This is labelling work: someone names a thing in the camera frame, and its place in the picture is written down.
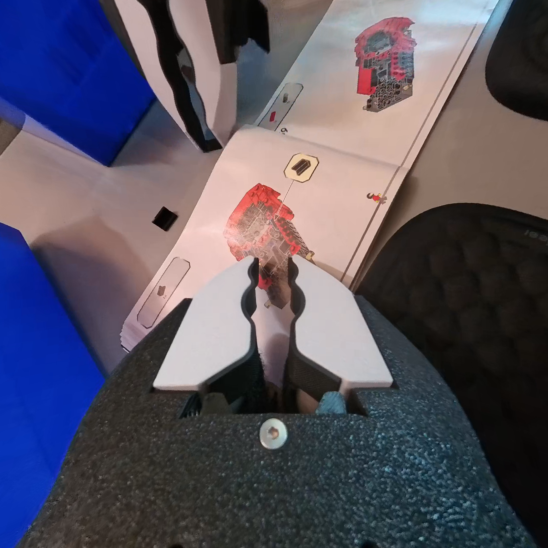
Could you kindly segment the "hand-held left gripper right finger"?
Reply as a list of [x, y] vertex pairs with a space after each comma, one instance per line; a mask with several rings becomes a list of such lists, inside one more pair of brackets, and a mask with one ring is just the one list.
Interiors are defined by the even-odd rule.
[[289, 350], [284, 382], [307, 394], [388, 388], [394, 380], [353, 293], [303, 257], [288, 262]]

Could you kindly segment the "small black lego piece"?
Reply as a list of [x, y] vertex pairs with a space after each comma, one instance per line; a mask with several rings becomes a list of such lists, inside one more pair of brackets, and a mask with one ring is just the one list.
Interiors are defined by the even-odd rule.
[[168, 232], [178, 218], [179, 215], [174, 211], [171, 211], [167, 207], [161, 207], [159, 212], [153, 218], [152, 223], [162, 231]]

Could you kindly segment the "lego instruction booklet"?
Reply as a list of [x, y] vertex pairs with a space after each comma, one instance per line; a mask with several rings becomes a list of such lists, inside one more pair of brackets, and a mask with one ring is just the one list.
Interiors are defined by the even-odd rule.
[[121, 346], [247, 256], [260, 263], [261, 328], [285, 320], [292, 255], [352, 285], [496, 5], [332, 1], [257, 122], [224, 148]]

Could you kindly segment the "blue plastic bin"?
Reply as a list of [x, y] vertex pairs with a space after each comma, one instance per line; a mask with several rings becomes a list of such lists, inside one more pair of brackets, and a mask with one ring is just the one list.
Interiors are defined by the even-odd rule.
[[99, 1], [1, 1], [1, 119], [110, 166], [155, 100]]
[[105, 378], [15, 228], [1, 224], [1, 547], [36, 518]]

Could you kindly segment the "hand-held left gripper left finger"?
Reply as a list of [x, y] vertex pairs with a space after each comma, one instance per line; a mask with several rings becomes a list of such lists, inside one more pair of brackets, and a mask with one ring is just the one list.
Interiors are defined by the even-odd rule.
[[191, 299], [153, 382], [159, 391], [198, 391], [243, 365], [257, 350], [259, 259], [223, 270]]

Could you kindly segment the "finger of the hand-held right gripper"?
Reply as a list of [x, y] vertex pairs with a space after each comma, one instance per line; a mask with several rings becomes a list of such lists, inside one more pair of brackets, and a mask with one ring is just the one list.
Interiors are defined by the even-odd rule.
[[221, 146], [236, 124], [237, 66], [223, 63], [206, 1], [168, 1], [175, 31], [188, 52], [207, 126]]
[[114, 1], [140, 71], [157, 100], [203, 152], [221, 149], [209, 129], [194, 62], [178, 36], [167, 1]]

